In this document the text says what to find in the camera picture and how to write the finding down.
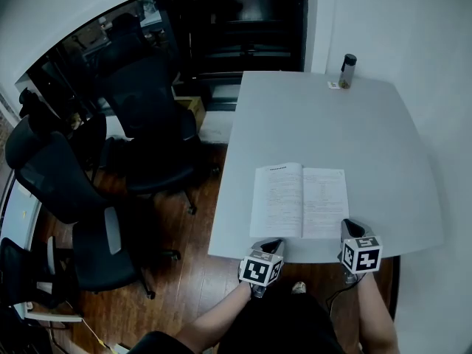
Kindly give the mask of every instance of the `mesh chair back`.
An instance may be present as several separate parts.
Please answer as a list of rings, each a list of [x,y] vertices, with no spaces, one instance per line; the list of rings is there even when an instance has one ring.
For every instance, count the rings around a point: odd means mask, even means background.
[[[0,243],[0,303],[28,302],[35,290],[31,253],[5,237]]]
[[[99,54],[97,91],[110,104],[128,138],[178,127],[166,55],[135,35],[112,41]]]
[[[65,136],[57,131],[39,136],[28,119],[17,124],[5,145],[5,158],[18,182],[67,224],[107,207],[109,202],[95,190]]]

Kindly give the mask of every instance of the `small card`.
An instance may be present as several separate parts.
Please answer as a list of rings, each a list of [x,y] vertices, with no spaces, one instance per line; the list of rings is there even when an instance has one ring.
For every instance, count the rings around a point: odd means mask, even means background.
[[[329,89],[341,89],[338,83],[333,83],[332,81],[327,82],[327,87]]]

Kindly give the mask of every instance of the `paper document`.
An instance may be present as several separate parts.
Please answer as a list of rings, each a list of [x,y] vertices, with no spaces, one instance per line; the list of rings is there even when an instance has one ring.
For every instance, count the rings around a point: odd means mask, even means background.
[[[348,217],[343,170],[297,163],[256,169],[251,237],[340,238]]]
[[[349,217],[343,170],[303,169],[303,237],[340,238]]]

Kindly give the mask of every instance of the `chair armrest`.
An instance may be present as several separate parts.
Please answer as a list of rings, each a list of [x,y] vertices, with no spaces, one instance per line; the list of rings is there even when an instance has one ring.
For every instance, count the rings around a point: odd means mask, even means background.
[[[45,293],[52,295],[52,282],[36,282],[36,288],[38,290],[44,291]]]
[[[197,122],[190,110],[182,111],[180,116],[181,139],[186,141],[197,135]]]
[[[116,254],[121,250],[121,234],[119,232],[119,222],[117,211],[114,207],[107,207],[104,211],[106,236],[111,254]]]
[[[56,252],[56,240],[54,236],[47,239],[47,267],[51,275],[56,275],[55,267],[55,252]]]

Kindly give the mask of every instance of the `black shirt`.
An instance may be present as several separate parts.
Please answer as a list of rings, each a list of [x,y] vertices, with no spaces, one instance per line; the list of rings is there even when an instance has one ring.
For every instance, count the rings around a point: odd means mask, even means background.
[[[307,294],[266,294],[251,300],[223,337],[218,354],[343,353],[330,317]],[[161,332],[147,334],[129,354],[191,354],[181,342]]]

